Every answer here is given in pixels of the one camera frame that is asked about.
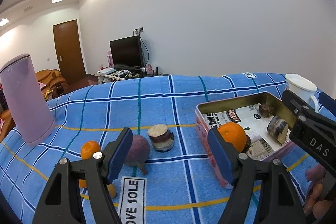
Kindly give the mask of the right hand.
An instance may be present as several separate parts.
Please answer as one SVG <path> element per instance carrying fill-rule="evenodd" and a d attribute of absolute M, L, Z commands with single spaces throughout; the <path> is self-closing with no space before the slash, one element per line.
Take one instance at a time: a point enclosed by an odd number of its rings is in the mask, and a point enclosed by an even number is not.
<path fill-rule="evenodd" d="M 326 174 L 327 171 L 321 164 L 317 164 L 305 172 L 306 180 L 310 182 L 310 185 L 307 190 L 303 212 L 306 215 L 313 213 L 314 217 L 318 220 L 322 219 L 333 203 L 322 198 L 323 190 L 326 189 L 326 186 L 323 184 Z"/>

